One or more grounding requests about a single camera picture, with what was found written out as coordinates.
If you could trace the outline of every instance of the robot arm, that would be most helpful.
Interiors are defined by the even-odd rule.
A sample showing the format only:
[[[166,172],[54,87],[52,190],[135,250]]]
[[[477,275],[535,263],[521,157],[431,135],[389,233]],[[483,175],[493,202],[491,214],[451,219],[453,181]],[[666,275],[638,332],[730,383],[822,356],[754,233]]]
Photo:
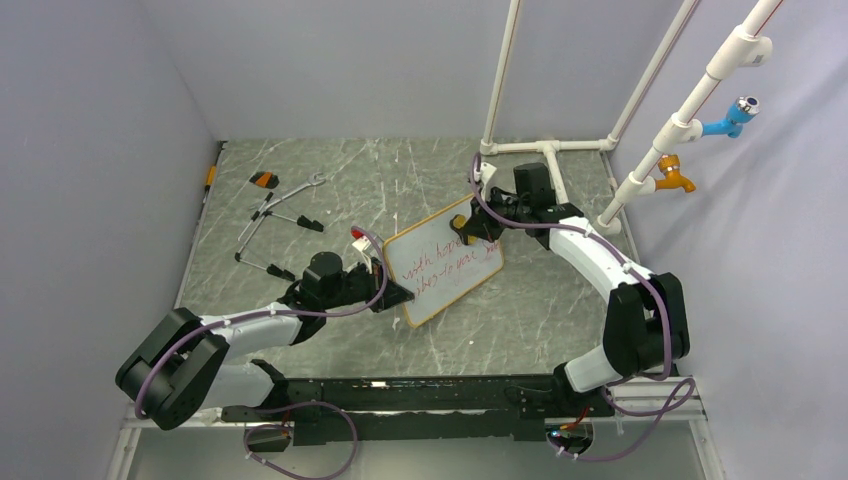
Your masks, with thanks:
[[[124,362],[115,383],[136,400],[153,366],[177,341],[204,325],[224,321],[224,326],[203,332],[172,355],[142,400],[145,413],[160,428],[170,430],[200,408],[287,405],[288,382],[271,365],[261,360],[244,365],[224,363],[265,348],[296,345],[326,324],[325,318],[277,312],[324,312],[372,299],[382,282],[382,270],[372,268],[374,264],[379,266],[379,260],[370,258],[368,265],[359,263],[345,271],[338,255],[321,252],[312,257],[302,279],[266,307],[225,316],[197,316],[186,308],[175,309]],[[411,292],[389,279],[371,310],[379,312],[412,298]],[[256,318],[232,325],[226,321],[250,314]]]
[[[489,172],[488,178],[492,176],[492,168],[486,163],[481,165],[481,171]],[[616,251],[624,260],[622,267],[619,258],[590,238],[590,234],[597,234],[577,207],[570,203],[557,204],[546,165],[521,165],[513,174],[516,193],[492,187],[483,197],[486,205],[513,222],[577,227],[579,231],[527,228],[525,233],[573,265],[608,306],[600,345],[554,369],[555,392],[572,403],[579,403],[582,394],[662,364],[664,345],[658,306],[633,272],[647,279],[665,304],[672,358],[685,356],[689,352],[689,334],[683,289],[677,278],[670,273],[656,275]],[[485,183],[485,179],[478,183],[482,184],[483,191]],[[451,221],[451,228],[463,243],[470,244],[475,237],[494,241],[506,228],[511,228],[489,215],[476,199],[472,200],[471,207],[470,218],[454,217]],[[645,318],[646,310],[650,313],[648,319]]]

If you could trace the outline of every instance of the blue faucet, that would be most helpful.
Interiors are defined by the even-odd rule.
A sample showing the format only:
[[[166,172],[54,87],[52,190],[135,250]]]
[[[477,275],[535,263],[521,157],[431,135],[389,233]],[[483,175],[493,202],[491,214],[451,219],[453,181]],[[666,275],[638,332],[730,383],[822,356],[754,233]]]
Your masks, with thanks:
[[[760,113],[760,101],[754,97],[739,97],[727,110],[720,122],[705,123],[703,136],[727,135],[736,138],[742,133],[742,125]]]

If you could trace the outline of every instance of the whiteboard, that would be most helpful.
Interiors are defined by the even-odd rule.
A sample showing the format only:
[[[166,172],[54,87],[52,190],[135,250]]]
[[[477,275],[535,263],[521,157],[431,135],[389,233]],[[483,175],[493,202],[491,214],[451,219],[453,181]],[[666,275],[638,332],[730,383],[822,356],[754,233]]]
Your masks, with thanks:
[[[469,195],[386,240],[383,250],[392,279],[415,295],[404,302],[406,320],[421,326],[503,268],[500,242],[477,239],[463,245],[451,230],[455,215],[471,216]]]

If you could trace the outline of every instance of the marble tabletop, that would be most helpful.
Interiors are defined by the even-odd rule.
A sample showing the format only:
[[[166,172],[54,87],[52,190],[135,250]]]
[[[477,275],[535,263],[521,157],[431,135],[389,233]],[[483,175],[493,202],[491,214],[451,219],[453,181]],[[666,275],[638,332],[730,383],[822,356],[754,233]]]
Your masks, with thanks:
[[[422,220],[469,192],[466,181],[479,139],[287,139],[225,144],[200,226],[182,305],[199,315],[235,313],[267,305],[289,282],[233,258],[236,238],[267,193],[247,180],[257,171],[280,178],[279,193],[316,171],[327,183],[292,197],[275,211],[305,215],[324,233],[269,218],[245,259],[273,262],[298,277],[313,254],[334,251],[357,261],[351,225],[383,238]],[[588,217],[612,198],[598,152],[558,154],[569,200]],[[544,161],[540,154],[487,159],[499,170],[495,185],[512,190],[512,167]],[[609,239],[632,254],[624,235]],[[417,329],[399,308],[329,319],[310,340],[255,354],[290,378],[548,373],[600,342],[606,305],[563,259],[520,231],[501,237],[503,270]]]

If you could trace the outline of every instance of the white wall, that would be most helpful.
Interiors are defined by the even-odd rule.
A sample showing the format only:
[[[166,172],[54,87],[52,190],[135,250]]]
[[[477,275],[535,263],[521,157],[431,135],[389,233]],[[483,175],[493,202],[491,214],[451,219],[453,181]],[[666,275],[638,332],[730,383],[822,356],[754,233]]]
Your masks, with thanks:
[[[27,0],[0,5],[0,145],[0,478],[103,478],[215,143],[136,0]]]
[[[702,2],[613,156],[624,178],[755,2]],[[628,207],[640,254],[686,291],[698,378],[729,477],[843,478],[848,470],[848,6],[785,2],[772,61],[740,69],[698,115],[738,95],[762,113],[739,139],[678,148],[690,195]]]
[[[482,135],[509,5],[142,2],[224,139]],[[606,136],[679,4],[523,2],[496,134]]]

